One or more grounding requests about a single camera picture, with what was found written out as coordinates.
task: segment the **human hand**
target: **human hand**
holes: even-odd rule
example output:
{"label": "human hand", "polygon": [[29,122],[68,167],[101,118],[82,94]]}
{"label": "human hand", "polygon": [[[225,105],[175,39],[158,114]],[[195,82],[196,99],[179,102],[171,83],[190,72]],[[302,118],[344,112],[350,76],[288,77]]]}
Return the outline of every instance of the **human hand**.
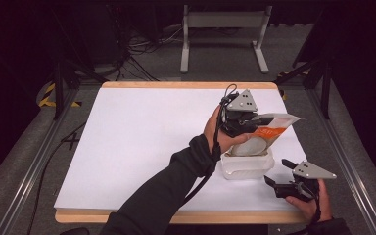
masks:
{"label": "human hand", "polygon": [[[220,107],[221,106],[216,107],[212,116],[207,121],[206,127],[204,128],[204,135],[206,136],[207,141],[209,142],[210,153],[212,152],[213,136],[215,133],[215,126],[216,126],[216,121],[218,119],[218,112],[219,112]],[[231,138],[230,136],[226,135],[221,130],[218,130],[217,140],[221,148],[221,153],[226,152],[231,146],[242,144],[249,139],[250,139],[250,134],[248,133],[241,134],[234,138]]]}
{"label": "human hand", "polygon": [[[323,179],[318,179],[319,183],[319,206],[320,206],[320,218],[318,222],[332,219],[331,204],[329,202],[328,192],[326,191],[325,182]],[[311,221],[316,213],[316,202],[311,200],[310,202],[304,202],[295,197],[288,196],[286,201],[299,210],[302,211],[306,220]]]}

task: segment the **snack bag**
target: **snack bag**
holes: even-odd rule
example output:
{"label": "snack bag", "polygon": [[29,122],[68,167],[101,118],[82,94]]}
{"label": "snack bag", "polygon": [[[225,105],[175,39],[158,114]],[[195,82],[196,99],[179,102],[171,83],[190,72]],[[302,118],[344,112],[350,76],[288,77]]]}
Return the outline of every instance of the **snack bag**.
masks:
{"label": "snack bag", "polygon": [[266,156],[267,149],[293,123],[301,119],[289,114],[264,114],[260,118],[273,118],[269,125],[261,125],[251,134],[251,138],[240,145],[234,145],[226,157]]}

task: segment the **person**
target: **person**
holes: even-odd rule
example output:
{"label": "person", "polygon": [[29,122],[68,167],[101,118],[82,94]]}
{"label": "person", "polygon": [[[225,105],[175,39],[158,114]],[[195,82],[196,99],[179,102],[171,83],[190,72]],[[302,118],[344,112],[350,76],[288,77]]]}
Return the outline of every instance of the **person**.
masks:
{"label": "person", "polygon": [[[198,177],[204,177],[215,170],[219,158],[212,157],[213,137],[219,106],[208,120],[204,133],[194,137],[189,147],[173,154],[169,165],[146,181],[121,208],[109,215],[101,230],[102,235],[113,234],[164,234],[169,222],[183,205]],[[219,149],[224,153],[231,146],[242,144],[249,139],[249,134],[231,138],[218,131]],[[319,180],[319,200],[321,217],[315,224],[306,227],[309,234],[351,234],[343,219],[332,217],[329,197],[325,184]],[[286,201],[303,212],[306,219],[311,219],[316,211],[314,200],[309,203],[294,197]]]}

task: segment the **white tabletop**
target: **white tabletop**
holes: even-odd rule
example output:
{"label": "white tabletop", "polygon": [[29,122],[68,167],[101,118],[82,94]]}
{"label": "white tabletop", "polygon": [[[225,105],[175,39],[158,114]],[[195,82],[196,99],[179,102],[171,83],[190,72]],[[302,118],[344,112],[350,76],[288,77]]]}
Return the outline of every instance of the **white tabletop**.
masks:
{"label": "white tabletop", "polygon": [[[165,168],[204,126],[225,89],[101,88],[58,195],[57,210],[116,211],[146,180]],[[277,89],[251,89],[260,114],[287,113]],[[267,176],[292,180],[281,159],[306,155],[293,127],[271,147]],[[215,173],[181,212],[295,212],[263,179],[227,180]]]}

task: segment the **black sleeve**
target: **black sleeve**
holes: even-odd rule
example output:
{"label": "black sleeve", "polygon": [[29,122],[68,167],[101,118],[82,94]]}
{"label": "black sleeve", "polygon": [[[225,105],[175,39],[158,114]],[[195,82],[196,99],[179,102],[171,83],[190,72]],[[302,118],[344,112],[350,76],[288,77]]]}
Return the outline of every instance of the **black sleeve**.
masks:
{"label": "black sleeve", "polygon": [[310,235],[351,235],[345,221],[342,218],[334,218],[317,222],[307,227]]}
{"label": "black sleeve", "polygon": [[197,177],[215,169],[204,135],[193,138],[189,146],[173,154],[167,168],[112,212],[100,234],[164,234]]}

